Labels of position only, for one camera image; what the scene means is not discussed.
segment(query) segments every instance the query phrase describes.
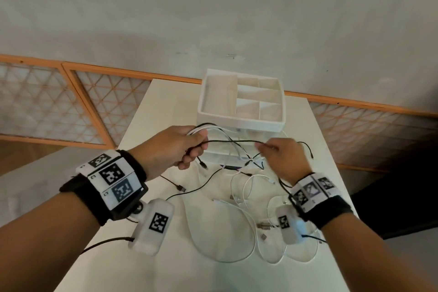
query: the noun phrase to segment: tabletop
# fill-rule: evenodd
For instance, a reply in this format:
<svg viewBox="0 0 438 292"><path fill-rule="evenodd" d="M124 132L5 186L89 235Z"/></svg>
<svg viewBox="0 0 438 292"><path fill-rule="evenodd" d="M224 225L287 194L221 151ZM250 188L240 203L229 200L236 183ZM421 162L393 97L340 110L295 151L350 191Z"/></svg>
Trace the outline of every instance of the tabletop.
<svg viewBox="0 0 438 292"><path fill-rule="evenodd" d="M154 79L146 92L119 148L128 150L171 125L195 125L201 86ZM309 103L286 96L288 136L306 142L312 149L310 162L316 172L326 174L343 198L351 199L328 150ZM177 179L184 172L167 171ZM175 188L159 178L148 182L145 202L166 199ZM175 214L159 253L155 257L128 249L125 241L101 245L79 257L56 291L348 291L326 244L315 258L299 263L283 258L277 265L264 262L255 252L237 263L218 263L200 254L193 244L183 201L173 202ZM118 236L131 236L135 226L127 220L109 221L90 245Z"/></svg>

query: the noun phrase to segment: floor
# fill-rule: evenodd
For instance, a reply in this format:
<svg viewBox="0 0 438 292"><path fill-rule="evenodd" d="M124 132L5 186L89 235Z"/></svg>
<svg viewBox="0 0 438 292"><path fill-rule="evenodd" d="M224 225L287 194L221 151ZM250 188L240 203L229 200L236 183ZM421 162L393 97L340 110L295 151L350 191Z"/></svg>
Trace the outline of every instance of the floor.
<svg viewBox="0 0 438 292"><path fill-rule="evenodd" d="M61 150L64 146L0 140L0 175Z"/></svg>

